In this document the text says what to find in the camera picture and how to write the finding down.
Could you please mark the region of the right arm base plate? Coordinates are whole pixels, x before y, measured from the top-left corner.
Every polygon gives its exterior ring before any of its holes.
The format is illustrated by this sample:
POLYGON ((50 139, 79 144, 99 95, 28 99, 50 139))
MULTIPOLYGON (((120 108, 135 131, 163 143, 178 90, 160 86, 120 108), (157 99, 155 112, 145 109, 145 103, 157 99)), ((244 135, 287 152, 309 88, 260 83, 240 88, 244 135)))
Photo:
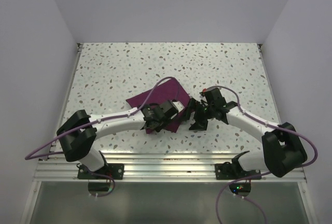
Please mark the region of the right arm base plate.
POLYGON ((214 164, 214 169, 217 180, 235 180, 250 176, 252 177, 252 179, 261 179, 260 171, 244 171, 243 169, 241 169, 241 167, 233 165, 230 162, 214 164))

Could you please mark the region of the purple cloth mat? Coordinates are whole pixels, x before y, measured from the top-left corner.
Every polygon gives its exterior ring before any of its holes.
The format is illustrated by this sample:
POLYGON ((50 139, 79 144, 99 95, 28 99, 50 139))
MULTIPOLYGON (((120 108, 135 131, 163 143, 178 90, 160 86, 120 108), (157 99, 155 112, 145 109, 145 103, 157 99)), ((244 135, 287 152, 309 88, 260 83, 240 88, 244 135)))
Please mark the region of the purple cloth mat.
POLYGON ((169 77, 169 81, 174 81, 175 86, 170 87, 167 83, 163 83, 162 81, 159 81, 148 93, 145 97, 141 98, 140 102, 136 101, 134 105, 130 105, 132 109, 130 110, 129 114, 126 114, 128 117, 125 121, 126 124, 129 124, 130 127, 133 127, 134 129, 138 130, 144 130, 143 126, 145 124, 144 115, 141 112, 141 109, 146 104, 151 103, 157 103, 162 104, 163 102, 170 100, 170 101, 178 101, 177 96, 180 90, 180 85, 178 81, 173 78, 169 77))

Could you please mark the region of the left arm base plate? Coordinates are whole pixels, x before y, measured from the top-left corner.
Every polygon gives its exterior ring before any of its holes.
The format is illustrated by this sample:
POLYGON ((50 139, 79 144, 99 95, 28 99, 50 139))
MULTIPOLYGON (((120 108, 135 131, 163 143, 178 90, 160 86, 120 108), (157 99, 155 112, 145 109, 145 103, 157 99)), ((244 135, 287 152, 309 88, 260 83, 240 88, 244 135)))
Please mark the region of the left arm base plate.
POLYGON ((78 179, 107 179, 111 177, 114 180, 122 180, 125 171, 125 165, 122 163, 112 163, 100 168, 99 170, 90 173, 86 166, 78 164, 78 179))

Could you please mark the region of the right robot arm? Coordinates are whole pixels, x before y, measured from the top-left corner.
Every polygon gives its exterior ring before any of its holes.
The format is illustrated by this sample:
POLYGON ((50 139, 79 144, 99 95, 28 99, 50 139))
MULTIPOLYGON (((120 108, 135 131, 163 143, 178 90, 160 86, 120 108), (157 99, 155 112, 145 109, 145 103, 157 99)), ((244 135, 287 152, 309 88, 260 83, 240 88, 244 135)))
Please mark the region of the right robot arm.
POLYGON ((211 87, 201 92, 203 99, 190 99, 184 110, 184 121, 193 117, 193 131, 205 131, 210 119, 239 128, 262 144, 262 151, 244 151, 229 162, 215 166, 218 179, 241 179, 259 175, 261 170, 276 177, 300 167, 308 159, 307 153, 293 125, 277 124, 243 109, 239 101, 227 102, 220 87, 211 87))

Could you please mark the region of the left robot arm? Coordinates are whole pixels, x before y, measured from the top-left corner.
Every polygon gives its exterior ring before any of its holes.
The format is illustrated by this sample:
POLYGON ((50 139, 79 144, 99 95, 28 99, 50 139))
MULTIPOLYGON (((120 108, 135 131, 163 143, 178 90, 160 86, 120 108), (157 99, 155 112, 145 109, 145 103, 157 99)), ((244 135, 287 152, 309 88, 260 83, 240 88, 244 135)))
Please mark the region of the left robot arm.
POLYGON ((132 130, 159 132, 182 110, 183 104, 175 100, 108 115, 89 115, 85 110, 78 110, 58 129, 57 137, 67 162, 80 162, 100 179, 106 176, 108 165, 102 153, 93 148, 97 139, 132 130))

